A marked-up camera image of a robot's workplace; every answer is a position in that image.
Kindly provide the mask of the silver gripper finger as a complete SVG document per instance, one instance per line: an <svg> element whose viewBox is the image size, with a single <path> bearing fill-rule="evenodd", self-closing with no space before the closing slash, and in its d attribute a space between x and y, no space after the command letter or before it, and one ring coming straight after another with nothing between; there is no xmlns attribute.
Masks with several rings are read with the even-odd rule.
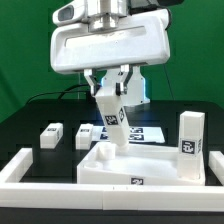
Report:
<svg viewBox="0 0 224 224"><path fill-rule="evenodd" d="M124 95L127 93L127 84L131 77L131 68L130 65L122 65L120 67L120 72L118 73L119 80L116 82L116 94L118 96Z"/></svg>
<svg viewBox="0 0 224 224"><path fill-rule="evenodd" d="M91 95L95 96L97 91L100 88L100 84L97 82L97 79L96 79L96 71L94 69L85 69L84 77L90 86Z"/></svg>

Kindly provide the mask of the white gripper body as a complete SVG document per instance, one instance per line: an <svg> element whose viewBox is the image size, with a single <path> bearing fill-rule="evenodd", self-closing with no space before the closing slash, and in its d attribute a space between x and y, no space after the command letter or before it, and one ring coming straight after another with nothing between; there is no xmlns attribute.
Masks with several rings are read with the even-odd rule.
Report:
<svg viewBox="0 0 224 224"><path fill-rule="evenodd" d="M156 65L170 57L166 9L119 20L115 30L90 33L87 24L58 27L51 37L50 63L54 71L71 74L84 69L121 65Z"/></svg>

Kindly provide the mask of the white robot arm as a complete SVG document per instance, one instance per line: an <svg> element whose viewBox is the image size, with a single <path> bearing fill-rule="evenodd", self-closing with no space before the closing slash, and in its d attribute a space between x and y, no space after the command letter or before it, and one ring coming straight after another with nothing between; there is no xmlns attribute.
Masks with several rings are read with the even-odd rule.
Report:
<svg viewBox="0 0 224 224"><path fill-rule="evenodd" d="M170 57L169 7L183 0L72 0L53 13L50 63L61 74L83 72L92 89L93 73L104 70L127 107L147 103L142 65Z"/></svg>

